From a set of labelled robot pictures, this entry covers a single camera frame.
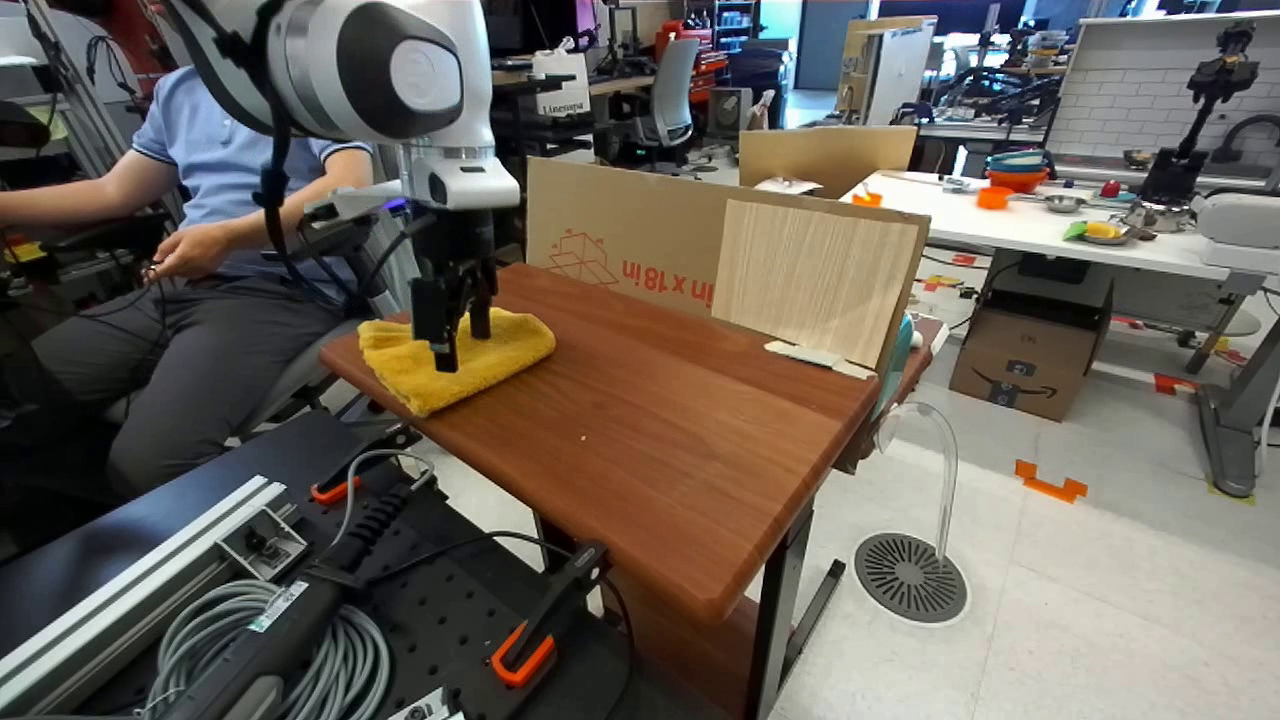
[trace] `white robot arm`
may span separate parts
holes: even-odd
[[[402,149],[420,276],[394,292],[435,368],[456,374],[466,313],[489,342],[492,212],[521,203],[489,123],[482,0],[169,0],[169,16],[212,95],[273,134],[278,152],[286,129]],[[279,166],[265,171],[269,212],[286,196]]]

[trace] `wire bundle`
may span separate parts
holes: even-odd
[[[234,579],[188,605],[165,634],[158,657],[158,685],[145,716],[173,704],[193,680],[202,680],[279,596],[265,579]],[[328,625],[309,674],[290,688],[290,720],[365,720],[377,716],[394,685],[394,654],[384,634],[361,614],[342,607]]]

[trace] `man's hand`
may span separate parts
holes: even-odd
[[[238,231],[228,224],[179,230],[165,235],[165,245],[158,245],[145,282],[159,285],[159,282],[207,276],[224,265],[234,247],[238,247]]]

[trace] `floor drain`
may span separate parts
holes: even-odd
[[[918,536],[867,536],[857,547],[857,579],[877,605],[918,625],[959,616],[967,589],[959,567]]]

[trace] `brown table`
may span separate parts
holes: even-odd
[[[867,424],[877,385],[545,267],[506,267],[495,304],[537,313],[558,355],[430,422],[380,390],[356,336],[323,359],[545,526],[605,546],[629,589],[693,628],[728,628],[765,567],[749,699],[732,707],[765,716],[804,647],[791,614],[811,496]]]

